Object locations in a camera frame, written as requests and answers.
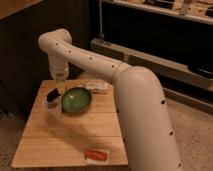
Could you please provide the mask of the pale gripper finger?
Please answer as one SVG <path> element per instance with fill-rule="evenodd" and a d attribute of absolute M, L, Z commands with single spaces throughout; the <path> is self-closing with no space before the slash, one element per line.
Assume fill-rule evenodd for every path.
<path fill-rule="evenodd" d="M 56 87 L 60 94 L 64 94 L 66 91 L 66 85 L 64 80 L 57 80 L 56 81 Z"/>

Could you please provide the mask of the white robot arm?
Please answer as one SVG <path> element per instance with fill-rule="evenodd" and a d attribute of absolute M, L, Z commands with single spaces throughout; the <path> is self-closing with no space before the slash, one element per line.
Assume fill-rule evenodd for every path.
<path fill-rule="evenodd" d="M 54 79 L 66 78 L 72 63 L 114 87 L 131 171 L 183 171 L 163 88 L 151 70 L 78 48 L 65 29 L 40 35 L 38 45 Z"/>

